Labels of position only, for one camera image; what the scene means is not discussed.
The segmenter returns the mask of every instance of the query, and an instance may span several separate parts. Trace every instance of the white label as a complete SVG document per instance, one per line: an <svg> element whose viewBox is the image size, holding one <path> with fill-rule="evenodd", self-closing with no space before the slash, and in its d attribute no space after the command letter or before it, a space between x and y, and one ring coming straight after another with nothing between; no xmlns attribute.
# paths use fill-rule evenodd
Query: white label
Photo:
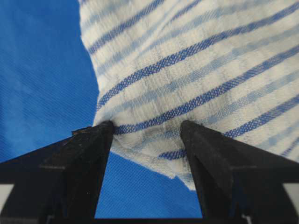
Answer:
<svg viewBox="0 0 299 224"><path fill-rule="evenodd" d="M284 188L288 193L297 214L299 215L299 184L298 183L284 183Z"/></svg>
<svg viewBox="0 0 299 224"><path fill-rule="evenodd" d="M0 184L0 214L13 187L13 184Z"/></svg>

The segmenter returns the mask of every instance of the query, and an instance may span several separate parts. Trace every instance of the striped fabric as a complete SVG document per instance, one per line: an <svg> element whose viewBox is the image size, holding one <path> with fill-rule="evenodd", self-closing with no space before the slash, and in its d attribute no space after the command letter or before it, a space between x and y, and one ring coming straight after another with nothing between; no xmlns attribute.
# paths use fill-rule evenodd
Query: striped fabric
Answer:
<svg viewBox="0 0 299 224"><path fill-rule="evenodd" d="M299 159L299 1L79 2L113 152L194 189L188 119Z"/></svg>

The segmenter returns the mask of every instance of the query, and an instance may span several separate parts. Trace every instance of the blue fabric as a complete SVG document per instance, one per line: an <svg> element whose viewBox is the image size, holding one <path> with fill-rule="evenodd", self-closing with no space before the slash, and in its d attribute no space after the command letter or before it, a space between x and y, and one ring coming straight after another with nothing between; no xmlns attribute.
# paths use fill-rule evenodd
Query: blue fabric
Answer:
<svg viewBox="0 0 299 224"><path fill-rule="evenodd" d="M80 39L79 5L0 2L0 161L93 123L98 86ZM196 192L110 154L96 217L200 217Z"/></svg>

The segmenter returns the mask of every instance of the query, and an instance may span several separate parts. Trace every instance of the blue background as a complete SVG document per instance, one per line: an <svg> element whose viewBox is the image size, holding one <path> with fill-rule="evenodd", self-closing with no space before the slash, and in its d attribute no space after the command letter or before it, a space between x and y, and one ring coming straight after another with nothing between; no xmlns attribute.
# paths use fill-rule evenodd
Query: blue background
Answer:
<svg viewBox="0 0 299 224"><path fill-rule="evenodd" d="M75 0L0 2L0 161L92 125L98 87ZM96 217L200 217L195 191L110 154Z"/></svg>

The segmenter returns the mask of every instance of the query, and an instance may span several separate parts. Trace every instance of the fabric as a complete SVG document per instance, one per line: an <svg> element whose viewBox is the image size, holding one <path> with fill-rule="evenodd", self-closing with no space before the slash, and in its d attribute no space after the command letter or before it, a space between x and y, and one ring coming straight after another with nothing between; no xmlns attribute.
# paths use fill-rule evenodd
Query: fabric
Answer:
<svg viewBox="0 0 299 224"><path fill-rule="evenodd" d="M81 0L112 151L194 189L182 121L297 160L299 1Z"/></svg>
<svg viewBox="0 0 299 224"><path fill-rule="evenodd" d="M0 1L0 162L93 124L99 94L79 3ZM110 153L97 218L201 217L195 191Z"/></svg>

